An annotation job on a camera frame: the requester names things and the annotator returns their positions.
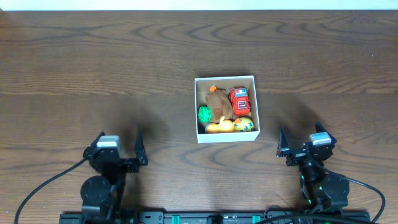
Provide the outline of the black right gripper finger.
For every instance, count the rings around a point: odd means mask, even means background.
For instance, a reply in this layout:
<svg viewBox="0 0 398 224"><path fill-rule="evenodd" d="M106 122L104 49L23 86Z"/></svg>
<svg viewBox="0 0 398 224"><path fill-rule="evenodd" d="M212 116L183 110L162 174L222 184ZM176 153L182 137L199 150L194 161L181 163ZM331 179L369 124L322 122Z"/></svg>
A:
<svg viewBox="0 0 398 224"><path fill-rule="evenodd" d="M285 131L284 131L282 126L280 127L279 143L278 143L277 150L278 151L289 151L290 150L289 142L287 140L287 137L285 135Z"/></svg>
<svg viewBox="0 0 398 224"><path fill-rule="evenodd" d="M331 143L335 143L336 142L336 139L322 126L322 124L319 121L317 121L315 123L315 130L316 130L316 133L327 132L330 135L331 139L332 139Z"/></svg>

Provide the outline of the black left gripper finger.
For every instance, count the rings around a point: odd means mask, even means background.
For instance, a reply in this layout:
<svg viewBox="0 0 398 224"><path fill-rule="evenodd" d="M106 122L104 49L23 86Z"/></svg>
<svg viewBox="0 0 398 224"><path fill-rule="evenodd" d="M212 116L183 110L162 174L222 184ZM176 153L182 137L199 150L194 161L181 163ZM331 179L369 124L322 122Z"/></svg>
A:
<svg viewBox="0 0 398 224"><path fill-rule="evenodd" d="M100 138L102 137L102 136L104 136L105 135L105 133L104 133L104 131L101 131L100 133L99 133L99 135L97 135L97 137L95 138L95 140L88 146L90 149L93 149L93 148L96 148L97 147L97 142L100 140Z"/></svg>
<svg viewBox="0 0 398 224"><path fill-rule="evenodd" d="M142 132L139 131L136 136L136 142L134 145L134 152L138 159L145 159L146 158L146 150L143 143Z"/></svg>

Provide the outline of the yellow letter ball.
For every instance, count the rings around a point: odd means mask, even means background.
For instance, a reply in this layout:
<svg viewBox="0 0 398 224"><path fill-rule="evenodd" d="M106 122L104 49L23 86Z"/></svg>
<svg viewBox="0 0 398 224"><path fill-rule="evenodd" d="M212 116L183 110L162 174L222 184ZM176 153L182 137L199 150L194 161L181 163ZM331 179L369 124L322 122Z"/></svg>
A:
<svg viewBox="0 0 398 224"><path fill-rule="evenodd" d="M247 117L237 118L234 122L235 132L252 132L255 131L255 126L253 121Z"/></svg>

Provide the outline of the red toy fire truck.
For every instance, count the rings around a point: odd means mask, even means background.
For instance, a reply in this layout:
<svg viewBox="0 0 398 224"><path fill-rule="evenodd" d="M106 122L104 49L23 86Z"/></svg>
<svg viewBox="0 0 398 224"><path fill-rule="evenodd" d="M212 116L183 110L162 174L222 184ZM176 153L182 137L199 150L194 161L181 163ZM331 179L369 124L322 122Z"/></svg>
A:
<svg viewBox="0 0 398 224"><path fill-rule="evenodd" d="M245 87L234 87L229 90L229 100L235 116L249 115L251 104L248 91Z"/></svg>

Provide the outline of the green ridged ball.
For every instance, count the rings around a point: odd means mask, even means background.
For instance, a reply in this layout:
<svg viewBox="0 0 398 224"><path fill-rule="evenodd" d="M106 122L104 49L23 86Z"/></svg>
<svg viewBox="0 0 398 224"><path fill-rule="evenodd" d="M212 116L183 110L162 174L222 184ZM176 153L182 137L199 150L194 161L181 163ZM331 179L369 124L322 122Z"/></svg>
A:
<svg viewBox="0 0 398 224"><path fill-rule="evenodd" d="M209 123L211 121L212 113L208 106L201 106L198 109L197 116L201 123Z"/></svg>

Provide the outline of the brown plush bear toy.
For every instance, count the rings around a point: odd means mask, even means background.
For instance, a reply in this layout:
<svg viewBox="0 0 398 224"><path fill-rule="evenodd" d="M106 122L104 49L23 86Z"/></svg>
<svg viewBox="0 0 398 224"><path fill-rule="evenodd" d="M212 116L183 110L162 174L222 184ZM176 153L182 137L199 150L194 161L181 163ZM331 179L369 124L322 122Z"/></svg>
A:
<svg viewBox="0 0 398 224"><path fill-rule="evenodd" d="M225 89L210 86L210 92L206 95L205 101L211 110L212 123L219 123L223 116L225 119L233 118L233 108Z"/></svg>

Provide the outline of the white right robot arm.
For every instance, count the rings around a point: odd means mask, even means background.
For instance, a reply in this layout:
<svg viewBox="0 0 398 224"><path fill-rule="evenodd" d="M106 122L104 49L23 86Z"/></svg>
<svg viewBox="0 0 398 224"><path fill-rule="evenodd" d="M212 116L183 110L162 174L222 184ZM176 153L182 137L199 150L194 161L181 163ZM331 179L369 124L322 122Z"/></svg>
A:
<svg viewBox="0 0 398 224"><path fill-rule="evenodd" d="M289 146L283 128L280 128L277 157L286 158L286 165L298 166L300 186L313 212L341 210L348 205L349 181L328 172L324 161L333 155L336 139L319 123L310 140L299 149Z"/></svg>

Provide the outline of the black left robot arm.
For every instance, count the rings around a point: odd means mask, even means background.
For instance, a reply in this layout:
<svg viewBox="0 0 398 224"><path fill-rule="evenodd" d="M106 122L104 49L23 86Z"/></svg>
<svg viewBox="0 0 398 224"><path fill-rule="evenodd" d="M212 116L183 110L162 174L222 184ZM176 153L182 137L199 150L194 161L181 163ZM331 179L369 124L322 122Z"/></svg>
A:
<svg viewBox="0 0 398 224"><path fill-rule="evenodd" d="M88 161L99 175L90 177L81 186L83 200L80 223L141 223L141 224L184 224L184 223L259 223L277 216L287 215L280 207L271 207L264 213L256 212L195 212L167 213L162 211L140 211L123 208L121 205L126 175L138 173L141 166L148 165L142 133L137 134L134 144L135 157L120 156L119 136L104 132L85 149L83 160Z"/></svg>

